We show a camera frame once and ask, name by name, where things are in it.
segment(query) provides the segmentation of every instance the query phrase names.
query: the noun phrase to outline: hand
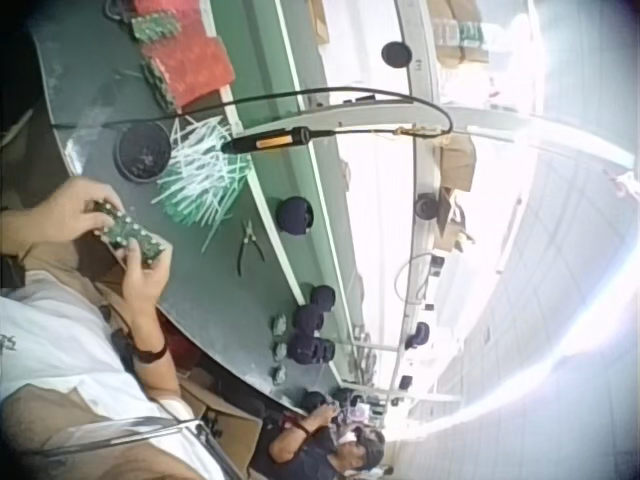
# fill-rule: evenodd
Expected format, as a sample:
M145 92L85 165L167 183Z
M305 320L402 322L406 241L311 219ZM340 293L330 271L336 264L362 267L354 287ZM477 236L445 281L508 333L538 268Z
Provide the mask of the hand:
M104 213L94 212L94 202L108 201L124 210L120 198L109 185L84 177L73 177L53 195L29 212L37 242L66 242L91 230L113 225Z
M316 408L309 419L315 422L318 427L326 427L331 423L331 420L340 412L340 407L334 404L326 403L321 407Z
M122 281L122 296L133 322L149 317L155 318L156 304L169 281L172 248L163 239L155 238L165 249L151 268L142 268L142 253L137 241L131 239L127 248L127 271Z

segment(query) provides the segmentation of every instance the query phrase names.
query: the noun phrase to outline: black cable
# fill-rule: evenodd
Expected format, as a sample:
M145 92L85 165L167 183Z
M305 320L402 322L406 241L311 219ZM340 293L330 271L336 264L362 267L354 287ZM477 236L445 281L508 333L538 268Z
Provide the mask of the black cable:
M220 108L229 107L231 105L242 105L245 103L253 103L259 101L267 101L267 100L277 100L279 98L289 98L289 97L297 97L299 95L314 95L318 93L332 93L332 92L355 92L355 93L368 93L374 95L385 95L388 97L395 97L400 100L406 100L412 103L418 103L420 105L424 105L426 107L432 108L433 110L441 113L447 119L447 128L437 134L424 134L418 132L411 132L408 130L384 130L384 129L368 129L368 130L339 130L336 131L336 134L359 134L359 133L389 133L395 135L404 135L414 138L423 138L423 139L431 139L437 138L443 135L449 135L453 132L453 120L451 116L439 105L435 103L429 102L428 100L424 100L418 97L414 97L412 95L407 95L404 93L391 92L389 90L380 90L377 88L369 88L369 87L319 87L319 88L306 88L304 90L292 90L288 92L279 92L279 93L269 93L265 95L257 95L255 97L245 97L234 99L229 102L221 102L217 105L212 105L208 107L197 108L195 110L191 110L189 112L181 112L181 113L173 113L170 115L160 115L157 117L149 117L149 118L132 118L126 120L113 120L110 122L105 122L99 125L83 125L80 126L78 124L72 123L52 123L51 126L60 130L68 130L68 129L92 129L92 128L106 128L113 127L116 125L126 125L130 123L146 123L146 122L159 122L162 120L174 120L176 118L186 117L190 115L196 115L198 113L210 112L213 110L218 110Z

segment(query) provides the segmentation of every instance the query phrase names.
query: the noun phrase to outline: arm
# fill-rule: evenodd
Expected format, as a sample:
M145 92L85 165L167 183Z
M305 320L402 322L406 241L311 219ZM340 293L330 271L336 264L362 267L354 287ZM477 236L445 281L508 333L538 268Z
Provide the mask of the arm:
M315 410L299 424L313 434L321 427L326 427L331 423L333 417L338 414L339 409L333 405L323 405ZM271 445L269 445L269 455L276 463L285 463L293 459L300 449L300 446L307 439L307 434L299 428L291 427L282 432Z
M146 352L159 352L166 341L156 314L156 304L169 280L171 266L172 249L165 246L150 269L142 268L137 242L132 241L126 252L127 272L122 282L122 295L130 315L126 320L135 346ZM134 359L134 368L150 398L180 398L176 367L169 352L151 364Z
M91 211L93 202L104 200L123 209L110 186L74 177L35 208L0 213L0 253L19 255L36 243L67 242L110 227L111 218Z

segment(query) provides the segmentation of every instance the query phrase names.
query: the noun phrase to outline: green table surface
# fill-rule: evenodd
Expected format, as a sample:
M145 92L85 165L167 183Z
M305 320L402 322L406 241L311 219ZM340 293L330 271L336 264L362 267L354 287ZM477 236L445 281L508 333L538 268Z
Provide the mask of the green table surface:
M146 82L139 76L140 53L122 26L102 15L102 2L58 0L47 2L31 30L38 47L52 122L96 124L106 120L148 118L161 114ZM212 0L218 35L236 71L232 86L236 98L293 88L275 4L266 0ZM322 62L311 30L307 5L284 0L283 12L292 41L302 87L326 85ZM238 109L245 128L297 111L295 100L266 102ZM75 173L110 183L128 211L140 223L174 245L172 277L161 307L174 323L213 359L276 400L297 401L304 389L329 391L337 381L328 366L299 366L286 360L287 381L274 387L270 374L273 339L270 318L290 316L296 302L271 247L253 195L244 189L208 250L200 253L206 229L179 226L161 207L151 205L155 185L135 185L122 179L113 165L115 140L121 129L58 130L61 149ZM318 170L325 189L327 210L335 235L340 272L329 248L315 176L306 148L263 153L253 157L268 205L291 195L304 195L317 211L309 235L281 239L303 291L329 284L338 290L355 272L348 211L334 141L315 144ZM266 262L249 252L245 276L236 275L236 257L242 222L251 219ZM345 303L355 323L361 323L359 286L338 301L325 321L322 335L346 340ZM335 364L344 378L353 378L351 349L339 346Z

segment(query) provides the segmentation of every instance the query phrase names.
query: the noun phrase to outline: black watch strap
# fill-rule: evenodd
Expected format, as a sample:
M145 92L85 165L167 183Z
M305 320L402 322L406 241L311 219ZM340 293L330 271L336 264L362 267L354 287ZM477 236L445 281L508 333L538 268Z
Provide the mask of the black watch strap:
M169 343L167 342L166 338L164 339L164 346L160 349L159 352L149 352L147 350L140 350L138 347L136 347L136 344L134 343L133 338L130 338L130 340L131 340L131 349L133 350L133 356L136 357L136 360L138 360L138 362L144 365L149 365L153 362L157 362L162 357L164 357L167 354L167 350L169 350Z
M307 437L311 436L311 432L309 431L309 429L303 425L300 425L298 422L293 422L291 426L294 428L297 428L298 430L303 431Z

